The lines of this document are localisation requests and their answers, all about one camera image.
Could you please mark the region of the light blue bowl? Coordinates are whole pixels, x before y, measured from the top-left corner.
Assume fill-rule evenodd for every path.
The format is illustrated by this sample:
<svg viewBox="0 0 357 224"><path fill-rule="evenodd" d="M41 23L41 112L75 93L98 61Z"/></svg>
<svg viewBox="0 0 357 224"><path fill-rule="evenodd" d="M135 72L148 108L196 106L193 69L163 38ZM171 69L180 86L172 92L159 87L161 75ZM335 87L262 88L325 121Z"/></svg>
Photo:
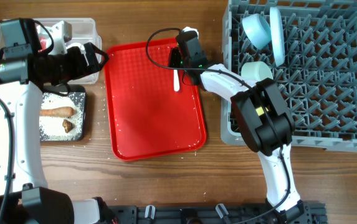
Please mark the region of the light blue bowl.
<svg viewBox="0 0 357 224"><path fill-rule="evenodd" d="M251 44L263 49L271 41L271 30L268 22L260 14L252 14L241 21L244 32Z"/></svg>

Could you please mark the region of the clear plastic storage bin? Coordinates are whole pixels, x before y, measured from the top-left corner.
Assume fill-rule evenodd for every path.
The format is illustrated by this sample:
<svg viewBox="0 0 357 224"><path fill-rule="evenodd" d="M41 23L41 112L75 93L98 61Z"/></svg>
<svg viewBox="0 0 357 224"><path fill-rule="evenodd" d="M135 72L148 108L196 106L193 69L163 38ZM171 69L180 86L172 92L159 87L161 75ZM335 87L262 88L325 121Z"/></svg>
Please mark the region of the clear plastic storage bin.
<svg viewBox="0 0 357 224"><path fill-rule="evenodd" d="M79 47L82 54L85 54L84 44L91 42L97 48L102 49L102 39L96 30L95 21L92 18L38 18L44 27L52 27L60 21L66 21L72 25L72 40L66 43L67 49ZM3 34L0 27L0 50L5 46ZM69 81L69 84L90 85L95 84L98 80L99 72L78 80Z"/></svg>

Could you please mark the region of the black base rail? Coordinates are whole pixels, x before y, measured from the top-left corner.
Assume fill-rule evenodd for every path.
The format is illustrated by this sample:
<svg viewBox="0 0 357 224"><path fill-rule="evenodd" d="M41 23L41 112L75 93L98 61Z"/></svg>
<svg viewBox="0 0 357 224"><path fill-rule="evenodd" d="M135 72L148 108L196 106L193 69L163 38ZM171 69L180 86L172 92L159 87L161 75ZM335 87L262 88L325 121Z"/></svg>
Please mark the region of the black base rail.
<svg viewBox="0 0 357 224"><path fill-rule="evenodd" d="M328 224L325 204L298 202L287 211L273 211L270 205L251 203L215 207L113 206L113 223L296 223Z"/></svg>

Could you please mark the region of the red candy wrapper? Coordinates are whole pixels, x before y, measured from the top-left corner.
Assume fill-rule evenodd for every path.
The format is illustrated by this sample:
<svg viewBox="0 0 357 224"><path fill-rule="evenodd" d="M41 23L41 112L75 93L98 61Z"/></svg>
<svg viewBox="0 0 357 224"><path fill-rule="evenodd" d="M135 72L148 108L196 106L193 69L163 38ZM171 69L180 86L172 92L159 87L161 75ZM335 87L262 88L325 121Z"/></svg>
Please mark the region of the red candy wrapper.
<svg viewBox="0 0 357 224"><path fill-rule="evenodd" d="M42 47L40 49L40 52L43 52L47 48L47 38L40 37L39 40L40 40L40 44L41 44L41 47Z"/></svg>

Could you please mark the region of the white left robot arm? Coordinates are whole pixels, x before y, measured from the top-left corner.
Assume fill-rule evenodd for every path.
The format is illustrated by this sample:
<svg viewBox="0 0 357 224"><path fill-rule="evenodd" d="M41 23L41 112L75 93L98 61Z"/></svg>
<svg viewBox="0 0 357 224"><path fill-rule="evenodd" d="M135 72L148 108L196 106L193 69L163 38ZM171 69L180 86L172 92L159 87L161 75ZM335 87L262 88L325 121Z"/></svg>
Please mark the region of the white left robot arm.
<svg viewBox="0 0 357 224"><path fill-rule="evenodd" d="M72 201L48 188L40 156L39 116L44 86L99 72L101 50L67 47L72 28L34 19L0 21L0 223L112 223L100 197Z"/></svg>

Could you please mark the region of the light green bowl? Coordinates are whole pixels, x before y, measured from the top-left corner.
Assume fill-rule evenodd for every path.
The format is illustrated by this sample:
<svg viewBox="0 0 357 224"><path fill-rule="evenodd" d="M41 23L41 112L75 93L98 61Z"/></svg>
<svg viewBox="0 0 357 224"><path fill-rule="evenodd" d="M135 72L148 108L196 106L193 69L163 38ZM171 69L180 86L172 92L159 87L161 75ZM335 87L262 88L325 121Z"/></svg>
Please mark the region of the light green bowl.
<svg viewBox="0 0 357 224"><path fill-rule="evenodd" d="M264 62L247 62L243 64L240 75L245 79L256 81L274 78L270 67Z"/></svg>

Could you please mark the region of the yellow plastic cup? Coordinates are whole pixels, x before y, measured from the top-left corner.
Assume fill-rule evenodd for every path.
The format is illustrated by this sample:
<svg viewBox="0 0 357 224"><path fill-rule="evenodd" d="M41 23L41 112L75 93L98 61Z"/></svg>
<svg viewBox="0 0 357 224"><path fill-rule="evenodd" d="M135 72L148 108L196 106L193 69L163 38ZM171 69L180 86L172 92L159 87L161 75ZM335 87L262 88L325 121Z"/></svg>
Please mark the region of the yellow plastic cup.
<svg viewBox="0 0 357 224"><path fill-rule="evenodd" d="M268 108L265 108L265 110L263 110L263 107L258 107L258 108L256 108L255 110L256 110L258 116L261 116L261 115L263 115L266 111L269 111Z"/></svg>

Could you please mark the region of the white plastic spoon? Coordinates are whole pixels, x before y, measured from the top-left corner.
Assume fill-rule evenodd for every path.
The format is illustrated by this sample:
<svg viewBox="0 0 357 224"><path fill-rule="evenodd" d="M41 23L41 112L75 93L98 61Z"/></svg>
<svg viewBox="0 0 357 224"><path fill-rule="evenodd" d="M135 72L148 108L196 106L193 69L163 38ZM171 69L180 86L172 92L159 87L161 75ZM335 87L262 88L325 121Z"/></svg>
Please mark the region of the white plastic spoon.
<svg viewBox="0 0 357 224"><path fill-rule="evenodd" d="M173 70L173 89L175 92L180 90L179 73L177 70Z"/></svg>

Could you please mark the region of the light blue plate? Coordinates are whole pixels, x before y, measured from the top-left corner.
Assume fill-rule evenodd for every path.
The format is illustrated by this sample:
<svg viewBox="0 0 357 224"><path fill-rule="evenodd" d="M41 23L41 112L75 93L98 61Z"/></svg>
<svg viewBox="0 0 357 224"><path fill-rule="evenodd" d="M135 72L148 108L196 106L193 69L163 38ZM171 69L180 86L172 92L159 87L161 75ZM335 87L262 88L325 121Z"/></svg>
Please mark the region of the light blue plate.
<svg viewBox="0 0 357 224"><path fill-rule="evenodd" d="M282 18L277 7L270 8L270 30L275 65L278 67L285 61L285 46Z"/></svg>

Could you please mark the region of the brown food scrap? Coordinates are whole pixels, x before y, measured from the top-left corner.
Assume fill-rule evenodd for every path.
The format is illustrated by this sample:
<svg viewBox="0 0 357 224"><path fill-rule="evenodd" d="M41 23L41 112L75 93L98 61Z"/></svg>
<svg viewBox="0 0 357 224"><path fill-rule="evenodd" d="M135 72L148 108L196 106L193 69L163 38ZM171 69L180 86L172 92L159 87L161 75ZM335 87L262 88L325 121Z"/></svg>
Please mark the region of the brown food scrap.
<svg viewBox="0 0 357 224"><path fill-rule="evenodd" d="M67 119L63 120L62 127L64 128L65 133L69 133L71 130L74 129L74 125Z"/></svg>

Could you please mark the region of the orange carrot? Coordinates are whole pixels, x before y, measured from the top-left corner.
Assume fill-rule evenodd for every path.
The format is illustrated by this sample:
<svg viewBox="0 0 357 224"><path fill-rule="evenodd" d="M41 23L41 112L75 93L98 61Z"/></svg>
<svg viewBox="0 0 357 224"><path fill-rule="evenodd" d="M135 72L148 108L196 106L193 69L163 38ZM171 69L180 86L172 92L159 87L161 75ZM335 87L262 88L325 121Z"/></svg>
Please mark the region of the orange carrot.
<svg viewBox="0 0 357 224"><path fill-rule="evenodd" d="M41 116L50 116L50 117L60 117L68 118L75 114L75 110L72 107L64 106L54 109L40 110Z"/></svg>

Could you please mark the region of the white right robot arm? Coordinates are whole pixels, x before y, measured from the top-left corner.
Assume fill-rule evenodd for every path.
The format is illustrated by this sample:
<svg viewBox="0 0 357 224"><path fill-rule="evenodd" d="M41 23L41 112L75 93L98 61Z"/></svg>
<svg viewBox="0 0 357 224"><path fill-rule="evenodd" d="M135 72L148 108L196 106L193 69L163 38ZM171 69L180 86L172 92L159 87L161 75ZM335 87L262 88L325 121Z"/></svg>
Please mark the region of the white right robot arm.
<svg viewBox="0 0 357 224"><path fill-rule="evenodd" d="M267 201L277 212L287 212L300 201L290 164L295 122L272 78L249 80L211 63L195 30L176 36L180 53L178 68L193 84L230 101L245 144L261 161L267 184Z"/></svg>

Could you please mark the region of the black waste bin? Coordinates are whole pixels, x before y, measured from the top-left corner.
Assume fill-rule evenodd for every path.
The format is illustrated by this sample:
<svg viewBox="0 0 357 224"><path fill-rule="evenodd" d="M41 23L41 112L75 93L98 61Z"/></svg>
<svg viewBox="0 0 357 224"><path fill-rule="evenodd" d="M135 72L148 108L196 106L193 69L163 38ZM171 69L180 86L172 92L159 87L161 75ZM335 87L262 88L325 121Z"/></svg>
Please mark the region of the black waste bin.
<svg viewBox="0 0 357 224"><path fill-rule="evenodd" d="M54 109L64 106L72 107L75 114L68 118L41 116L39 117L40 140L45 141L79 141L83 138L85 116L87 110L87 92L82 85L72 85L70 91L60 86L50 86L50 91L42 95L40 110ZM74 129L65 133L63 120L67 119Z"/></svg>

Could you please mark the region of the grey dishwasher rack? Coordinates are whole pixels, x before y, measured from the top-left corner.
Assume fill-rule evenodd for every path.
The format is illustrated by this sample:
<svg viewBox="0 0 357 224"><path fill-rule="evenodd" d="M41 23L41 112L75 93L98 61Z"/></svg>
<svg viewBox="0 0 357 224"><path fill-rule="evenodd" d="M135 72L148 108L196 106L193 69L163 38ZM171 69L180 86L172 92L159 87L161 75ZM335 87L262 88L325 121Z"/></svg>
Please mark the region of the grey dishwasher rack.
<svg viewBox="0 0 357 224"><path fill-rule="evenodd" d="M241 20L269 17L283 24L285 60L272 46L259 50ZM224 65L239 73L247 62L265 62L295 121L292 143L357 152L357 1L229 1L222 19Z"/></svg>

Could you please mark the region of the red plastic tray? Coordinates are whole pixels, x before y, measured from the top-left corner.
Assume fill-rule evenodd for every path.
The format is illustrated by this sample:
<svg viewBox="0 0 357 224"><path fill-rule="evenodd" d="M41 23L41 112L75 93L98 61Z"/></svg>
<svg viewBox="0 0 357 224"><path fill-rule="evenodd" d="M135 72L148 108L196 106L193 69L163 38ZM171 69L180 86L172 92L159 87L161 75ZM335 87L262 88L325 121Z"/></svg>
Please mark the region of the red plastic tray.
<svg viewBox="0 0 357 224"><path fill-rule="evenodd" d="M123 161L195 151L207 132L196 86L173 87L174 38L116 45L104 67L112 152Z"/></svg>

